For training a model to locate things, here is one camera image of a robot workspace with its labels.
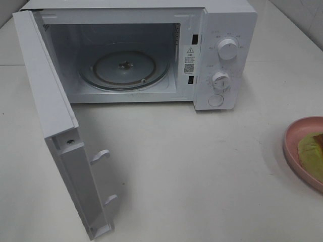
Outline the round white door button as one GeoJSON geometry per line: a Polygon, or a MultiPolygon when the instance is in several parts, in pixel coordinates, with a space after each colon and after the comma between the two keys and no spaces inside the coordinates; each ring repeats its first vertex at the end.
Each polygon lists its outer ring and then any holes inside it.
{"type": "Polygon", "coordinates": [[[215,94],[208,99],[208,104],[213,107],[219,107],[223,104],[224,97],[220,94],[215,94]]]}

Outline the pink round plate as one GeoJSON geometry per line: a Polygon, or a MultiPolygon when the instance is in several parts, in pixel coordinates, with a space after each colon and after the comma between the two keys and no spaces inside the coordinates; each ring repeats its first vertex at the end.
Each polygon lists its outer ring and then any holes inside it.
{"type": "Polygon", "coordinates": [[[322,133],[322,116],[304,117],[291,123],[285,131],[283,152],[294,173],[310,187],[322,194],[322,182],[315,179],[300,164],[298,143],[310,133],[322,133]]]}

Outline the white timer knob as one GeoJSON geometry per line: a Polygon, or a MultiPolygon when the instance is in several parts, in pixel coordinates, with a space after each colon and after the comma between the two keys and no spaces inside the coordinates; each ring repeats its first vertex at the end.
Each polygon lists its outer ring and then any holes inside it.
{"type": "Polygon", "coordinates": [[[215,89],[224,90],[230,86],[231,79],[226,72],[216,72],[212,76],[212,85],[215,89]]]}

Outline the white microwave oven body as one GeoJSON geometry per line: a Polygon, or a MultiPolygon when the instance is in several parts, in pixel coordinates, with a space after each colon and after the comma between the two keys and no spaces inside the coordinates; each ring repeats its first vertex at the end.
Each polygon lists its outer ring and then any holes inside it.
{"type": "Polygon", "coordinates": [[[247,1],[29,1],[21,11],[39,12],[49,29],[70,103],[192,102],[196,110],[231,109],[235,105],[257,13],[247,1]],[[235,58],[223,60],[218,43],[238,42],[235,58]],[[79,74],[79,53],[94,45],[120,42],[165,44],[172,52],[167,74],[158,82],[131,91],[109,91],[79,74]],[[183,73],[183,47],[195,45],[194,74],[183,73]],[[226,72],[230,86],[215,89],[212,76],[226,72]],[[219,107],[208,99],[220,94],[219,107]]]}

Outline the toast sandwich with lettuce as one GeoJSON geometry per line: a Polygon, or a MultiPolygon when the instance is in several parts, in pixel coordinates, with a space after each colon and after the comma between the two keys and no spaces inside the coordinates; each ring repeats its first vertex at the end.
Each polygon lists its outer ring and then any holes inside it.
{"type": "Polygon", "coordinates": [[[298,143],[300,165],[322,183],[322,133],[310,133],[298,143]]]}

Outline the white warning label sticker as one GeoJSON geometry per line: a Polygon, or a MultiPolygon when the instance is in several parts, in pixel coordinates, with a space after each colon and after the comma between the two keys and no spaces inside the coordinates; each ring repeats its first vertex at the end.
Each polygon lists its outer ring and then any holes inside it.
{"type": "Polygon", "coordinates": [[[185,75],[194,74],[198,61],[198,49],[195,45],[185,45],[183,47],[183,73],[185,75]]]}

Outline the upper white dial knob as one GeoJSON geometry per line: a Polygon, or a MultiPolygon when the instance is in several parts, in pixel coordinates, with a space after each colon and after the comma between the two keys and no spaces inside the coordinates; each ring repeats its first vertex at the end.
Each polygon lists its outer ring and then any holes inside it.
{"type": "Polygon", "coordinates": [[[223,60],[230,60],[236,57],[238,52],[238,42],[236,39],[228,37],[218,43],[218,54],[223,60]]]}

